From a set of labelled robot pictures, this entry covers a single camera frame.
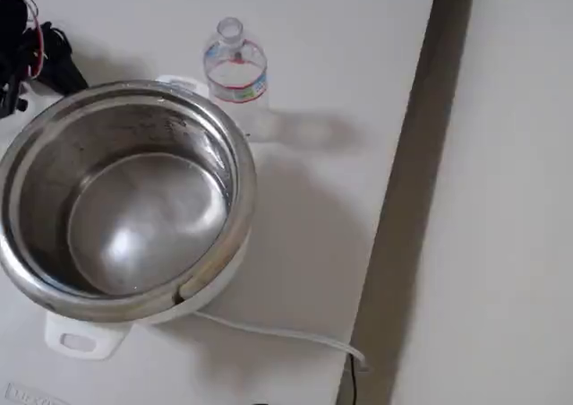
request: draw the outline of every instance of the plastic water bottle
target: plastic water bottle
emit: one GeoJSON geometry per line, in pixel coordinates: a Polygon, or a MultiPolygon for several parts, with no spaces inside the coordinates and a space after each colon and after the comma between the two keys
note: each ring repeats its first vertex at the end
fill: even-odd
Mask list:
{"type": "Polygon", "coordinates": [[[250,140],[264,139],[269,106],[267,57],[244,33],[243,24],[227,17],[217,25],[203,57],[210,98],[231,116],[250,140]]]}

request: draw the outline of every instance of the power cord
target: power cord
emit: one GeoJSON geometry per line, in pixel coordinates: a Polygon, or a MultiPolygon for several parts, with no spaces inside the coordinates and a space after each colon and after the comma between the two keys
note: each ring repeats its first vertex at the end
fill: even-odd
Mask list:
{"type": "Polygon", "coordinates": [[[326,345],[328,347],[332,347],[333,349],[337,349],[344,353],[347,353],[348,355],[350,355],[350,363],[351,363],[350,367],[353,373],[354,380],[355,380],[355,361],[354,361],[355,358],[360,362],[362,370],[364,372],[368,371],[368,365],[366,363],[366,357],[364,356],[364,354],[360,352],[358,349],[352,347],[351,345],[346,344],[345,342],[341,342],[339,340],[334,340],[332,338],[321,336],[316,333],[293,331],[290,329],[260,327],[246,323],[233,322],[222,317],[217,317],[215,315],[203,313],[201,311],[196,311],[193,314],[201,318],[210,320],[212,322],[222,324],[226,327],[230,327],[232,329],[238,329],[240,331],[250,332],[250,333],[258,333],[260,335],[278,336],[281,338],[292,338],[295,340],[308,340],[310,342],[316,342],[322,345],[326,345]]]}
{"type": "Polygon", "coordinates": [[[352,405],[356,405],[358,401],[358,385],[356,383],[356,371],[355,371],[355,357],[350,354],[350,376],[352,378],[352,405]]]}

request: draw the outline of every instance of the rice cooker handle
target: rice cooker handle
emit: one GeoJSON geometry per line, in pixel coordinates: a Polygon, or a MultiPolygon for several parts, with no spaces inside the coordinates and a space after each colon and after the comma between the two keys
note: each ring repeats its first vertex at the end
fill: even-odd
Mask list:
{"type": "Polygon", "coordinates": [[[156,78],[156,81],[166,82],[167,84],[173,84],[182,89],[196,93],[203,98],[209,98],[209,87],[204,82],[200,82],[191,78],[189,76],[178,76],[178,75],[161,75],[156,78]]]}
{"type": "Polygon", "coordinates": [[[88,323],[46,312],[46,344],[69,358],[104,360],[124,340],[130,325],[125,323],[88,323]]]}

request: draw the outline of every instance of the inner pot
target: inner pot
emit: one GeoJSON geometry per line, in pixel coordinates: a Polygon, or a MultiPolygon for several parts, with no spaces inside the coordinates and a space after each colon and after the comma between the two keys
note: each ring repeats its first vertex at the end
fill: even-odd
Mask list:
{"type": "Polygon", "coordinates": [[[252,217],[240,131],[206,99],[158,82],[61,100],[16,138],[0,173],[6,272],[82,320],[140,318],[192,296],[252,217]]]}

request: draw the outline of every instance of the black object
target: black object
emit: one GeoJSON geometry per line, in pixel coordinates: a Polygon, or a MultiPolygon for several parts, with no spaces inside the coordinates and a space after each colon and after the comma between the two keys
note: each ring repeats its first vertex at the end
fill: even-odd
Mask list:
{"type": "MultiPolygon", "coordinates": [[[[0,118],[28,106],[20,98],[21,84],[28,69],[38,66],[38,31],[26,29],[28,6],[24,0],[0,0],[0,118]]],[[[44,64],[38,81],[52,90],[69,95],[88,88],[72,61],[72,47],[64,32],[41,25],[44,38],[44,64]]]]}
{"type": "Polygon", "coordinates": [[[350,357],[350,376],[352,377],[352,405],[356,405],[358,402],[358,385],[356,384],[355,357],[352,354],[348,356],[350,357]]]}
{"type": "Polygon", "coordinates": [[[44,67],[38,81],[65,96],[88,88],[88,83],[72,61],[72,46],[51,22],[42,24],[44,34],[44,67]]]}

